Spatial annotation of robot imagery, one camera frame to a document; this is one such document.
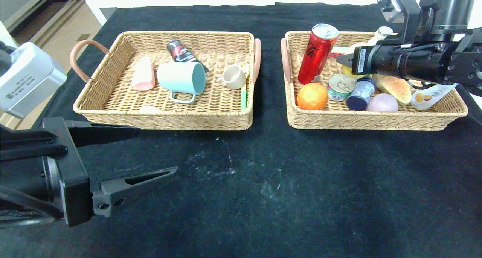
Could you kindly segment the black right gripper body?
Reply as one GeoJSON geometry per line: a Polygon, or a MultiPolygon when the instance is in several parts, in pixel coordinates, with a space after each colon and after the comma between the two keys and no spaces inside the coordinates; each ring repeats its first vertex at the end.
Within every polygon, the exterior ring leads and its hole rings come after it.
{"type": "Polygon", "coordinates": [[[355,75],[378,74],[396,76],[399,54],[393,52],[398,45],[374,45],[356,47],[352,61],[352,73],[355,75]]]}

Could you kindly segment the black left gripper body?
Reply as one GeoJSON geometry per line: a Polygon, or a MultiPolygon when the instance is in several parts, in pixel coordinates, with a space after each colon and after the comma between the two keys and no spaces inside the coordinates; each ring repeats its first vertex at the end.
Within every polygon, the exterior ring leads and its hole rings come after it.
{"type": "Polygon", "coordinates": [[[74,227],[92,216],[89,176],[62,117],[41,128],[1,126],[1,227],[64,221],[74,227]]]}

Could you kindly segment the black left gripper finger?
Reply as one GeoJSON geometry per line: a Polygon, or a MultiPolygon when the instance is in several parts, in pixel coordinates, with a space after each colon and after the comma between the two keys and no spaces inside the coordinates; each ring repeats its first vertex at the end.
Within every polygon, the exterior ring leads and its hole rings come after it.
{"type": "Polygon", "coordinates": [[[92,214],[104,217],[116,215],[127,205],[171,183],[177,170],[178,167],[174,166],[102,181],[100,189],[92,193],[92,214]]]}
{"type": "Polygon", "coordinates": [[[140,128],[122,125],[97,124],[90,121],[65,121],[74,145],[100,145],[122,141],[139,136],[140,128]]]}

